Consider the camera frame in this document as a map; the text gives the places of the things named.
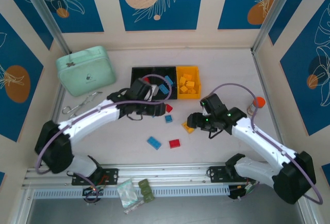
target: blue block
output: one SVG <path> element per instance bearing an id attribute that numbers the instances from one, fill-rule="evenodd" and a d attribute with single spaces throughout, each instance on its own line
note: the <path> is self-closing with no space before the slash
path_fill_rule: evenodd
<path id="1" fill-rule="evenodd" d="M 161 146 L 161 143 L 159 141 L 157 141 L 154 137 L 150 137 L 147 142 L 153 146 L 156 150 L 158 150 Z"/>
<path id="2" fill-rule="evenodd" d="M 326 180 L 328 181 L 328 185 L 330 186 L 330 164 L 322 166 L 322 170 L 324 172 Z"/>
<path id="3" fill-rule="evenodd" d="M 170 82 L 171 86 L 173 86 L 173 81 L 170 79 L 170 77 L 168 77 L 167 75 L 165 76 L 165 79 L 167 79 L 168 82 Z"/>
<path id="4" fill-rule="evenodd" d="M 164 94 L 169 94 L 170 91 L 166 88 L 165 85 L 161 84 L 161 85 L 158 86 L 158 87 L 159 87 L 159 90 L 161 90 L 162 93 L 164 93 Z"/>
<path id="5" fill-rule="evenodd" d="M 173 122 L 172 116 L 171 115 L 165 116 L 165 121 L 166 123 Z"/>

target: yellow block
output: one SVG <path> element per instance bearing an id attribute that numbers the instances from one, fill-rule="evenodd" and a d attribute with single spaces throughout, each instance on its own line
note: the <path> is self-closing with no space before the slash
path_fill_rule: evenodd
<path id="1" fill-rule="evenodd" d="M 188 88 L 185 87 L 185 86 L 182 86 L 182 87 L 180 88 L 180 92 L 183 93 L 183 94 L 188 93 Z"/>
<path id="2" fill-rule="evenodd" d="M 188 134 L 191 134 L 192 132 L 194 132 L 195 129 L 193 129 L 192 127 L 188 127 L 187 126 L 187 122 L 184 122 L 183 124 L 181 124 L 182 127 L 184 127 L 184 129 L 188 132 Z"/>
<path id="3" fill-rule="evenodd" d="M 186 83 L 186 78 L 185 78 L 185 77 L 181 77 L 181 78 L 180 78 L 180 81 L 179 81 L 179 85 L 180 85 L 180 86 L 184 86 L 185 83 Z"/>
<path id="4" fill-rule="evenodd" d="M 186 83 L 186 87 L 187 87 L 188 89 L 193 89 L 194 86 L 195 86 L 195 82 L 194 82 L 194 81 L 187 81 L 187 83 Z"/>
<path id="5" fill-rule="evenodd" d="M 184 78 L 186 78 L 188 81 L 191 81 L 192 75 L 184 73 Z"/>
<path id="6" fill-rule="evenodd" d="M 194 89 L 188 90 L 188 94 L 196 94 L 196 91 Z"/>

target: red lego brick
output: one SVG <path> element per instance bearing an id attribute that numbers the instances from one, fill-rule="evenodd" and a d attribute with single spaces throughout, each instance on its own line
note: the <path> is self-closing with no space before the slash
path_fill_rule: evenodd
<path id="1" fill-rule="evenodd" d="M 169 104 L 166 105 L 166 111 L 170 113 L 173 110 L 173 107 Z"/>
<path id="2" fill-rule="evenodd" d="M 170 140 L 170 148 L 178 148 L 180 147 L 180 141 L 177 140 Z"/>

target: mint green case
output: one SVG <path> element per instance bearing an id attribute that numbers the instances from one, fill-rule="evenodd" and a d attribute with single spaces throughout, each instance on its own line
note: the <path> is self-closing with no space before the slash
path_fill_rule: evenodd
<path id="1" fill-rule="evenodd" d="M 63 56 L 56 60 L 58 78 L 72 96 L 80 96 L 116 81 L 103 46 Z"/>

